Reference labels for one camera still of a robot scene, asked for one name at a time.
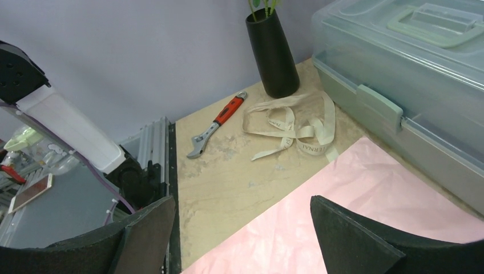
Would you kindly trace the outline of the pink rose stem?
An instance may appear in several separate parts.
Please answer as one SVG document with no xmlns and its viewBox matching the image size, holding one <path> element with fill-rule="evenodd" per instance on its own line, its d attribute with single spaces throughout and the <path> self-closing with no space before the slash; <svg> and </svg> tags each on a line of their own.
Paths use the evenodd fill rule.
<svg viewBox="0 0 484 274">
<path fill-rule="evenodd" d="M 254 22 L 258 21 L 258 17 L 256 15 L 256 9 L 261 7 L 263 11 L 262 19 L 270 17 L 276 11 L 276 7 L 281 4 L 281 0 L 247 0 L 249 9 L 251 11 L 250 18 Z"/>
</svg>

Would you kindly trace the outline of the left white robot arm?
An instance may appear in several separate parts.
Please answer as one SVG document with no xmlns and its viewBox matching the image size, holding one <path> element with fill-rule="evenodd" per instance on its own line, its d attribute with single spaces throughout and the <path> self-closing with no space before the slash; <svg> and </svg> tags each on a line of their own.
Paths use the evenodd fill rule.
<svg viewBox="0 0 484 274">
<path fill-rule="evenodd" d="M 118 187 L 120 200 L 131 211 L 166 195 L 161 166 L 143 167 L 61 93 L 44 71 L 17 46 L 1 42 L 1 106 L 13 108 L 85 164 L 102 183 Z"/>
</svg>

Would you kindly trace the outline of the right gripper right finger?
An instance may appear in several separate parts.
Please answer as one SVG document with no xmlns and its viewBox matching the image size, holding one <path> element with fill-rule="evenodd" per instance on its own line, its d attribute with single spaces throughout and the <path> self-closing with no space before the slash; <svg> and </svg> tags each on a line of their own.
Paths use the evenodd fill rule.
<svg viewBox="0 0 484 274">
<path fill-rule="evenodd" d="M 483 240 L 417 236 L 312 196 L 310 214 L 328 273 L 483 273 Z"/>
</svg>

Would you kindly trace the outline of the purple wrapping paper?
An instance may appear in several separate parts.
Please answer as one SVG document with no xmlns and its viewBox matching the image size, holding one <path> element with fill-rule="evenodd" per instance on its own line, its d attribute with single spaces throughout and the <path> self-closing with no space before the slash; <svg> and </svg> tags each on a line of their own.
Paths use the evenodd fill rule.
<svg viewBox="0 0 484 274">
<path fill-rule="evenodd" d="M 361 138 L 187 273 L 482 273 L 483 221 Z"/>
</svg>

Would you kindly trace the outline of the beige printed ribbon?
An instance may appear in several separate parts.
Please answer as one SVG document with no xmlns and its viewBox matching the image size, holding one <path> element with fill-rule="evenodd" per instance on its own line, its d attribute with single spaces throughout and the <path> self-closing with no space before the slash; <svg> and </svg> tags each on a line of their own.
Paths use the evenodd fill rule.
<svg viewBox="0 0 484 274">
<path fill-rule="evenodd" d="M 292 108 L 315 101 L 323 102 L 323 117 L 313 115 L 301 124 L 296 124 L 296 116 Z M 277 131 L 252 131 L 247 128 L 250 114 L 262 111 L 266 113 L 267 122 Z M 281 139 L 276 149 L 258 152 L 253 155 L 252 161 L 284 151 L 292 144 L 296 144 L 297 148 L 305 154 L 325 156 L 329 162 L 339 156 L 333 146 L 336 134 L 336 108 L 334 101 L 325 91 L 254 104 L 243 111 L 241 130 L 246 134 Z"/>
</svg>

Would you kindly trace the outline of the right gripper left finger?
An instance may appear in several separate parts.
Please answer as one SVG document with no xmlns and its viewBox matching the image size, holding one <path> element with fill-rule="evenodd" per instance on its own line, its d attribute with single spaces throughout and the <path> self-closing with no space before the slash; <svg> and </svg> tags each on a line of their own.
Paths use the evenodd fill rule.
<svg viewBox="0 0 484 274">
<path fill-rule="evenodd" d="M 46 248 L 1 247 L 1 273 L 160 273 L 174 218 L 175 200 L 166 196 Z"/>
</svg>

